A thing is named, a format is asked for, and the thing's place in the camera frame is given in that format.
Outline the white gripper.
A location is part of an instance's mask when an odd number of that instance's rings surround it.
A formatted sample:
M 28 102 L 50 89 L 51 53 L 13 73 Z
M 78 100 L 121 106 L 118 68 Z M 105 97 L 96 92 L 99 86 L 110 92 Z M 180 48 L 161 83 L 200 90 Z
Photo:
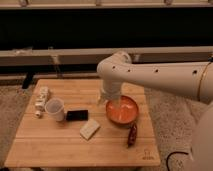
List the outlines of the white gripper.
M 122 107 L 122 99 L 120 98 L 121 87 L 122 82 L 104 80 L 100 89 L 97 105 L 104 104 L 106 100 L 116 100 L 115 107 L 116 109 L 120 109 Z

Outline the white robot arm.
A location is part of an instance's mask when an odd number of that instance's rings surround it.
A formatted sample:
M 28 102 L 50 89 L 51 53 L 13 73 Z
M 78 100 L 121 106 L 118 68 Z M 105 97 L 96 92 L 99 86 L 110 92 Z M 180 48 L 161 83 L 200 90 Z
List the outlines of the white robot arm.
M 100 102 L 121 96 L 124 82 L 174 93 L 207 104 L 195 129 L 185 171 L 213 171 L 213 58 L 206 62 L 133 64 L 117 52 L 97 65 Z

